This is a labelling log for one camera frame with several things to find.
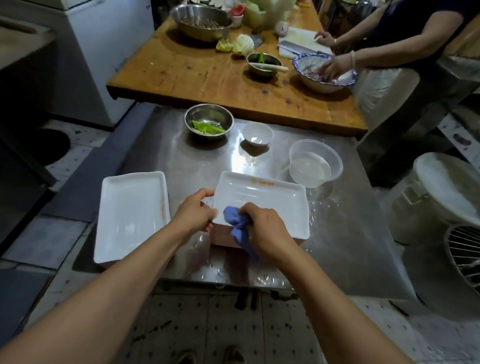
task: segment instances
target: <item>wooden tabletop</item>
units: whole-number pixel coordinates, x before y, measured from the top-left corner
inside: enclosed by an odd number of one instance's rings
[[[313,5],[292,11],[291,26],[319,30],[321,24]],[[249,34],[242,27],[230,32]],[[264,31],[265,43],[256,51],[278,57],[278,38]],[[367,131],[348,89],[318,94],[307,89],[290,60],[290,69],[275,79],[261,82],[251,77],[245,59],[217,52],[184,36],[168,18],[107,83],[113,98],[123,97],[178,108],[195,104],[221,105],[236,117],[281,124],[325,133],[360,137]]]

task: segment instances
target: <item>white rectangular plate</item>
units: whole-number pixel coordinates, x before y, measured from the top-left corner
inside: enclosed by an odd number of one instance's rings
[[[274,209],[293,238],[306,240],[310,237],[310,211],[305,187],[241,173],[222,172],[213,202],[213,207],[218,209],[218,216],[213,222],[229,225],[223,218],[223,210],[227,206],[242,207],[247,202]]]
[[[170,222],[163,172],[107,177],[102,183],[94,261],[124,258]]]

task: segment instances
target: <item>hand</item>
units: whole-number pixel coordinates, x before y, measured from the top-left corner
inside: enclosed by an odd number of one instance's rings
[[[275,210],[249,202],[239,209],[241,214],[249,214],[253,220],[253,225],[247,227],[250,244],[261,257],[279,264],[292,247],[297,247]]]
[[[182,202],[170,223],[179,229],[186,229],[188,235],[193,235],[199,231],[211,231],[213,229],[212,220],[218,215],[218,210],[210,208],[202,200],[214,194],[215,190],[202,188],[188,196]]]
[[[329,48],[336,48],[335,38],[333,38],[330,33],[324,32],[323,30],[315,34],[315,37],[313,39],[315,39],[317,43],[320,43],[323,46]]]
[[[350,71],[352,67],[352,57],[350,54],[341,54],[322,64],[318,73],[325,81],[332,82],[332,80],[336,80],[345,72]]]

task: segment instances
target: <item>dark shirt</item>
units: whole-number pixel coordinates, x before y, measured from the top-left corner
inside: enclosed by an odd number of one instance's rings
[[[480,12],[480,0],[397,0],[388,5],[377,27],[367,39],[367,47],[395,43],[422,33],[434,12],[451,11],[463,16],[463,23],[450,39],[431,56],[403,65],[420,70],[435,62],[445,46]]]

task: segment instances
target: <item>water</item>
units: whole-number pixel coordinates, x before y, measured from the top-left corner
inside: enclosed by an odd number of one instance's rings
[[[293,156],[290,175],[296,183],[315,188],[332,176],[332,169],[321,156],[306,152]]]

